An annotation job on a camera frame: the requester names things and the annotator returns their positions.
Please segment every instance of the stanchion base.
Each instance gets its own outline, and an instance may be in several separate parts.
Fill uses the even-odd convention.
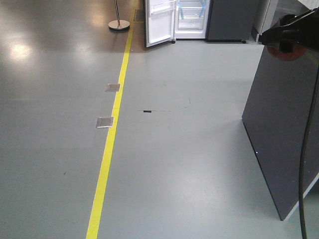
[[[120,25],[117,20],[111,21],[109,23],[109,28],[111,28],[112,30],[124,30],[129,27],[130,27],[130,23],[125,20],[120,20]]]

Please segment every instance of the stanchion post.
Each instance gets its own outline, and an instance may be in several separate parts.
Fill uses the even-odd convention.
[[[117,0],[114,0],[114,2],[115,2],[115,10],[116,10],[117,20],[111,21],[109,23],[109,28],[112,30],[124,30],[126,28],[129,28],[130,23],[128,21],[120,20],[118,2],[117,2]]]

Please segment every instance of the dark gray panel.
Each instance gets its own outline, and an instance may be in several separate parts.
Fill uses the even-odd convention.
[[[258,0],[214,0],[208,27],[208,40],[248,39]]]
[[[309,57],[283,62],[264,49],[243,121],[281,219],[298,201],[299,157],[317,75]],[[318,106],[307,151],[305,188],[318,173]]]

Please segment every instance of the gray floor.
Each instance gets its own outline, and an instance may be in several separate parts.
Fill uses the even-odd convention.
[[[124,4],[129,19],[132,2]],[[112,1],[0,1],[0,238],[85,238],[127,32]],[[136,24],[99,238],[300,238],[241,123],[260,45],[143,48]],[[306,199],[319,238],[318,189]]]

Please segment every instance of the open refrigerator door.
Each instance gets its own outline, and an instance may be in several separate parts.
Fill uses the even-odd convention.
[[[146,47],[174,40],[177,0],[145,0]]]

